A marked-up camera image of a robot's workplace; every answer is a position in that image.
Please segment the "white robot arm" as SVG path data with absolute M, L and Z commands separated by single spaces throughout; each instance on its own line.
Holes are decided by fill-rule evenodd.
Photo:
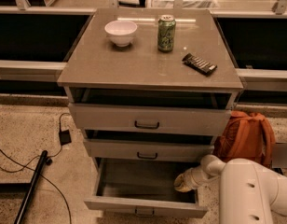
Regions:
M 174 188 L 188 192 L 215 179 L 220 180 L 220 224 L 273 224 L 273 213 L 287 217 L 287 177 L 254 161 L 207 155 L 178 175 Z

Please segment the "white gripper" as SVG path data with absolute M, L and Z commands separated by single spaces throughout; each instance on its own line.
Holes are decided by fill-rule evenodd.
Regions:
M 197 189 L 211 178 L 201 167 L 190 168 L 175 178 L 174 189 L 179 192 L 188 192 L 191 189 Z

